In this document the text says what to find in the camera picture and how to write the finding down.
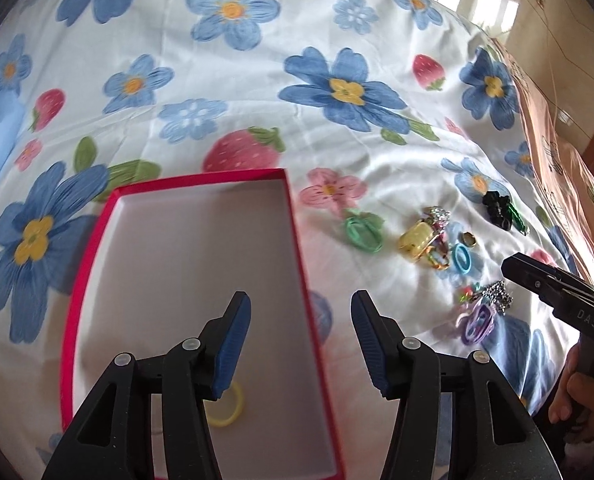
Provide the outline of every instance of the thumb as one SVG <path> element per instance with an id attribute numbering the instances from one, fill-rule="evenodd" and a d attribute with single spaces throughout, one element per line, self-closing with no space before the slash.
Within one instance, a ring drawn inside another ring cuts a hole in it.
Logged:
<path id="1" fill-rule="evenodd" d="M 582 406 L 594 413 L 594 379 L 575 373 L 568 381 L 568 394 Z"/>

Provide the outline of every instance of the strawberry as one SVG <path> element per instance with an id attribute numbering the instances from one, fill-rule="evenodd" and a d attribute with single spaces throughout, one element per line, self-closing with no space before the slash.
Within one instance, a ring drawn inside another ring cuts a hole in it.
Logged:
<path id="1" fill-rule="evenodd" d="M 30 130 L 38 132 L 48 126 L 48 123 L 59 113 L 64 102 L 66 102 L 66 95 L 58 88 L 53 88 L 41 94 L 32 109 Z"/>
<path id="2" fill-rule="evenodd" d="M 237 130 L 214 143 L 203 159 L 203 171 L 258 170 L 275 168 L 286 150 L 279 129 Z"/>
<path id="3" fill-rule="evenodd" d="M 424 56 L 424 54 L 415 56 L 413 74 L 419 84 L 426 90 L 443 90 L 442 86 L 446 81 L 446 73 L 443 66 L 432 57 Z"/>

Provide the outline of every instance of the tiled floor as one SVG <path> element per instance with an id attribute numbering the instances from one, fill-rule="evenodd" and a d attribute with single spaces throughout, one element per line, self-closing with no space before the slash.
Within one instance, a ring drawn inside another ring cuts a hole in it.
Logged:
<path id="1" fill-rule="evenodd" d="M 594 133 L 594 11 L 586 0 L 543 0 L 543 9 L 536 0 L 439 1 L 506 44 L 552 112 L 556 102 L 568 115 L 558 133 L 583 152 Z"/>

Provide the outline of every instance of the silver screw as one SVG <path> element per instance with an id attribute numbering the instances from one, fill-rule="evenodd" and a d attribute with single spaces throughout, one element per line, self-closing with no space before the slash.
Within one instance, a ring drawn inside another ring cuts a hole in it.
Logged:
<path id="1" fill-rule="evenodd" d="M 130 363 L 132 357 L 130 354 L 119 354 L 114 358 L 114 363 L 117 366 L 125 366 Z"/>
<path id="2" fill-rule="evenodd" d="M 181 346 L 184 350 L 196 350 L 202 345 L 202 342 L 199 341 L 196 337 L 191 337 L 186 339 Z"/>
<path id="3" fill-rule="evenodd" d="M 490 362 L 490 356 L 483 350 L 475 350 L 474 354 L 472 354 L 472 358 L 477 361 L 477 363 L 481 363 L 483 365 Z"/>
<path id="4" fill-rule="evenodd" d="M 405 337 L 401 344 L 408 350 L 417 350 L 421 347 L 421 342 L 416 337 Z"/>

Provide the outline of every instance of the yellow flower center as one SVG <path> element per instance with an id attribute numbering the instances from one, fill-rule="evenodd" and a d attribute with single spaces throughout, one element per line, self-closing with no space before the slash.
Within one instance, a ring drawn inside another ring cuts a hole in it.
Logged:
<path id="1" fill-rule="evenodd" d="M 4 68 L 4 77 L 10 79 L 16 72 L 16 65 L 12 62 L 8 63 Z"/>
<path id="2" fill-rule="evenodd" d="M 472 185 L 482 195 L 485 195 L 488 192 L 488 183 L 486 179 L 481 175 L 472 176 Z"/>
<path id="3" fill-rule="evenodd" d="M 123 85 L 123 91 L 128 94 L 136 94 L 139 90 L 144 87 L 144 82 L 141 77 L 131 77 Z"/>
<path id="4" fill-rule="evenodd" d="M 333 90 L 333 97 L 343 103 L 363 106 L 365 101 L 362 99 L 363 86 L 359 83 L 344 81 L 343 79 L 331 79 L 330 88 Z"/>
<path id="5" fill-rule="evenodd" d="M 36 262 L 41 260 L 48 250 L 48 233 L 52 229 L 52 216 L 40 220 L 30 220 L 24 229 L 23 239 L 14 250 L 14 262 L 23 265 L 30 258 Z"/>
<path id="6" fill-rule="evenodd" d="M 504 83 L 498 77 L 492 77 L 487 75 L 484 78 L 484 83 L 486 83 L 486 93 L 488 97 L 503 97 L 506 95 L 504 89 Z"/>
<path id="7" fill-rule="evenodd" d="M 246 7 L 237 2 L 225 2 L 221 5 L 221 14 L 229 20 L 241 18 L 246 12 Z"/>
<path id="8" fill-rule="evenodd" d="M 426 4 L 423 3 L 421 0 L 410 0 L 413 4 L 413 7 L 417 10 L 423 10 L 426 8 Z"/>
<path id="9" fill-rule="evenodd" d="M 332 196 L 336 192 L 336 187 L 332 186 L 331 184 L 326 184 L 325 186 L 321 186 L 321 191 L 328 196 Z"/>

